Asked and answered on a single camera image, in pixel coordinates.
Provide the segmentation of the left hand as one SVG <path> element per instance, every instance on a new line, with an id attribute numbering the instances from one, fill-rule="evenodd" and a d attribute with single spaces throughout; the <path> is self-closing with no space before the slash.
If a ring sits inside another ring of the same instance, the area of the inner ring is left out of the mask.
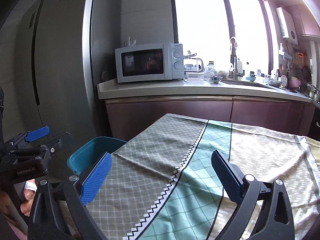
<path id="1" fill-rule="evenodd" d="M 27 217 L 30 216 L 31 207 L 36 191 L 37 186 L 35 183 L 35 179 L 31 179 L 25 182 L 23 189 L 24 202 L 20 205 L 20 210 Z M 1 191 L 1 211 L 3 211 L 5 214 L 9 214 L 8 206 L 10 203 L 10 197 L 5 192 Z"/>

